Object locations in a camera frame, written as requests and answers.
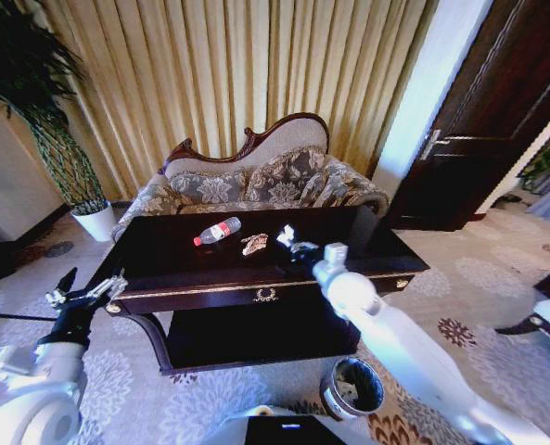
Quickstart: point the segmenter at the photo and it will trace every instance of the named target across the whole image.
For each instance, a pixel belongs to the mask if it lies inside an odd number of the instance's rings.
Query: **beige curtain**
[[[331,154],[375,158],[425,0],[48,0],[41,19],[83,60],[71,129],[111,199],[135,195],[186,137],[234,154],[311,111]]]

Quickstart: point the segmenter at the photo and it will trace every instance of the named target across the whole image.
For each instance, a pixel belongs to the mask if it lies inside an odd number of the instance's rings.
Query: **red bottle label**
[[[231,230],[229,230],[227,224],[225,224],[224,222],[219,222],[217,225],[221,228],[221,230],[223,230],[225,236],[231,235]]]

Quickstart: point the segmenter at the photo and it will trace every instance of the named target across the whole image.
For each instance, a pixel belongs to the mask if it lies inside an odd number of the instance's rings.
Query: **dark wooden door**
[[[395,228],[455,230],[550,121],[550,0],[495,0],[390,206]]]

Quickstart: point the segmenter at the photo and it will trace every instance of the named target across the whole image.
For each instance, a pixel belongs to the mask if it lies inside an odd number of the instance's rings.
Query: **white wall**
[[[440,0],[373,175],[391,197],[406,176],[492,0]]]
[[[550,121],[546,124],[546,127],[543,128],[541,133],[536,136],[534,142],[529,146],[521,158],[514,164],[511,170],[504,176],[504,179],[495,187],[492,193],[485,199],[485,202],[477,210],[477,213],[486,213],[487,210],[493,205],[497,198],[502,197],[512,188],[514,188],[519,183],[519,178],[517,176],[519,173],[524,170],[526,164],[528,164],[532,157],[541,149],[544,143],[550,137]]]
[[[5,114],[0,113],[0,241],[13,241],[56,210],[62,200],[30,154],[33,141],[19,140],[11,126],[21,123],[6,121]]]

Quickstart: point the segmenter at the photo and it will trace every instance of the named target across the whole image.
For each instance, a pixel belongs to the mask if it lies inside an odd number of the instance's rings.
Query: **plastic bottle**
[[[240,227],[241,221],[237,217],[233,216],[231,218],[227,218],[225,221],[219,222],[218,224],[203,230],[200,236],[194,238],[194,245],[200,246],[201,244],[212,244],[237,232]]]

